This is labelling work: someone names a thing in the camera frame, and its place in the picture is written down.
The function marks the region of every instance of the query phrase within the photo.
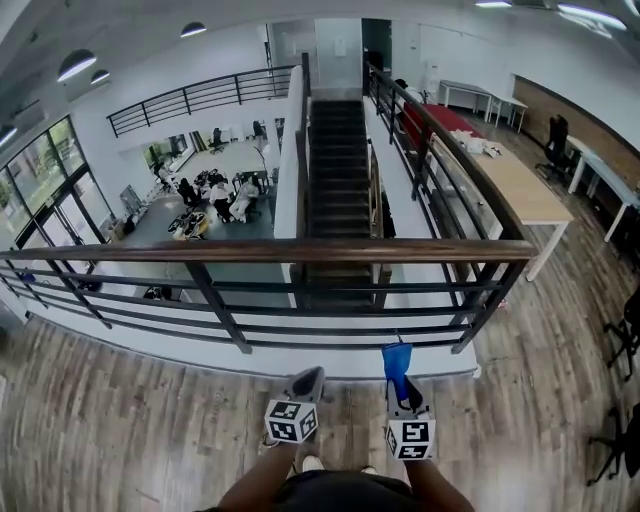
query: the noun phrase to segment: wooden wall panel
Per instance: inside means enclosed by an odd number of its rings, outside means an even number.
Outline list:
[[[631,190],[640,186],[640,152],[595,116],[549,89],[518,76],[514,97],[529,106],[522,129],[539,143],[546,144],[549,139],[549,118],[560,114],[569,122],[569,134],[591,147]]]

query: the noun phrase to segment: white table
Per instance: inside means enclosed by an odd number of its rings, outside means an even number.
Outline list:
[[[529,107],[521,101],[512,98],[511,96],[499,96],[497,94],[492,94],[491,96],[491,102],[489,103],[489,115],[487,117],[491,119],[493,107],[496,107],[498,109],[498,115],[496,116],[497,127],[498,120],[500,119],[500,111],[502,110],[502,105],[504,103],[506,103],[507,105],[511,105],[511,113],[509,114],[509,119],[507,122],[509,126],[513,128],[513,123],[515,122],[517,111],[518,109],[520,109],[520,124],[518,124],[518,133],[520,133],[520,130],[522,129],[522,120],[524,119],[524,113]]]
[[[576,167],[576,172],[573,175],[573,179],[571,180],[571,184],[569,185],[569,194],[573,194],[578,188],[578,183],[580,183],[580,179],[582,178],[582,173],[584,172],[584,167],[586,164],[589,164],[589,167],[593,169],[594,175],[589,183],[589,187],[587,188],[587,196],[593,197],[593,194],[596,192],[596,188],[600,179],[602,179],[609,188],[615,192],[615,194],[622,201],[622,205],[618,210],[618,214],[611,224],[609,231],[604,237],[604,241],[608,242],[611,240],[611,236],[614,231],[618,227],[620,223],[620,219],[624,215],[625,210],[629,206],[633,206],[634,208],[640,208],[640,198],[636,196],[636,194],[627,186],[627,184],[618,176],[615,171],[611,169],[589,146],[587,146],[580,139],[576,139],[569,135],[567,137],[567,142],[573,146],[574,150],[580,152],[580,160],[578,161],[578,166]]]
[[[449,106],[449,93],[451,91],[460,91],[466,92],[468,94],[473,94],[476,97],[476,104],[473,108],[473,113],[475,114],[478,111],[478,99],[487,98],[487,107],[484,111],[484,122],[488,122],[489,119],[489,110],[491,105],[491,93],[486,91],[482,87],[473,84],[464,84],[462,82],[452,82],[451,80],[440,80],[440,87],[444,89],[444,106]]]
[[[527,280],[533,281],[558,245],[573,216],[549,187],[511,151],[498,142],[492,142],[491,145],[499,148],[502,154],[496,158],[485,154],[471,156],[511,205],[520,222],[525,226],[554,227],[544,249],[527,272]],[[435,139],[434,146],[441,156],[448,156],[452,164],[450,169],[454,169],[454,165],[457,165],[460,171],[460,185],[465,185],[468,193],[473,191],[473,195],[470,196],[472,201],[482,200],[480,192],[440,139]],[[435,158],[432,160],[432,168],[435,167],[434,170],[437,170],[437,162],[435,164],[433,162]],[[497,240],[501,233],[502,225],[494,219],[487,236],[490,240]]]

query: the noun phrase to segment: black office chair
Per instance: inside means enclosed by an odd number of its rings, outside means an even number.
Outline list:
[[[620,341],[622,341],[622,347],[618,350],[611,361],[607,363],[607,367],[611,368],[613,363],[623,352],[627,353],[627,360],[629,361],[629,375],[624,378],[627,382],[633,375],[633,356],[640,346],[640,287],[629,298],[624,305],[624,316],[618,323],[618,326],[611,323],[607,323],[604,326],[604,332],[613,331]]]
[[[611,449],[611,454],[605,462],[604,466],[598,473],[598,476],[587,481],[587,487],[595,484],[602,478],[605,471],[609,466],[616,461],[615,473],[609,474],[609,480],[620,473],[620,460],[624,455],[624,464],[627,468],[629,477],[633,477],[640,469],[640,404],[636,404],[633,407],[633,416],[626,432],[622,432],[622,424],[620,422],[620,411],[618,409],[611,409],[609,411],[609,417],[615,421],[615,436],[613,439],[606,439],[603,437],[590,437],[589,444],[600,443]]]
[[[562,116],[549,118],[549,140],[544,146],[544,156],[548,162],[536,164],[536,169],[546,170],[545,179],[550,180],[555,174],[563,181],[573,164],[572,160],[565,154],[567,136],[569,135],[569,123]]]
[[[211,148],[209,153],[212,155],[222,153],[224,151],[224,146],[222,145],[222,130],[220,130],[220,128],[215,128],[213,130],[213,140],[209,141],[209,147]]]

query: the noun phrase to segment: ceiling light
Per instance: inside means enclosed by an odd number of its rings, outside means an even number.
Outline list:
[[[192,21],[191,23],[187,23],[187,25],[182,29],[182,34],[180,34],[180,37],[195,36],[196,34],[204,32],[205,30],[207,30],[207,27],[205,27],[202,23],[200,23],[199,21]]]
[[[511,4],[509,2],[503,2],[501,0],[497,2],[476,2],[476,5],[478,7],[493,7],[493,8],[511,7]]]
[[[0,128],[0,146],[13,137],[18,129],[15,126],[3,126]]]
[[[572,21],[573,23],[582,25],[586,29],[590,30],[595,34],[598,34],[599,36],[606,37],[607,39],[613,38],[613,36],[609,33],[609,31],[605,28],[605,26],[598,21],[592,21],[586,18],[581,18],[579,16],[573,16],[572,14],[564,14],[562,12],[560,13],[560,16],[562,16],[566,20]]]
[[[640,16],[640,12],[638,12],[638,8],[636,7],[635,0],[624,0],[624,3],[627,4],[627,7],[633,13],[634,16]]]
[[[592,11],[591,9],[585,9],[583,7],[576,7],[575,5],[558,4],[558,9],[566,14],[573,14],[588,20],[598,21],[603,25],[609,27],[618,28],[620,30],[626,30],[627,26],[622,23],[618,18],[614,18],[608,14],[604,14],[598,11]]]
[[[106,69],[100,69],[96,71],[91,77],[91,85],[97,84],[100,80],[104,80],[110,75]]]
[[[98,60],[96,56],[89,50],[74,50],[62,61],[58,71],[58,82],[77,75],[80,71],[91,66],[96,60]]]

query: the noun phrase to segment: staircase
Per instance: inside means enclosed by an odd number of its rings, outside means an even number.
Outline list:
[[[311,110],[309,236],[371,238],[367,135],[361,101],[315,101]],[[371,266],[310,264],[308,284],[371,284]],[[361,309],[368,292],[316,295],[313,309]]]

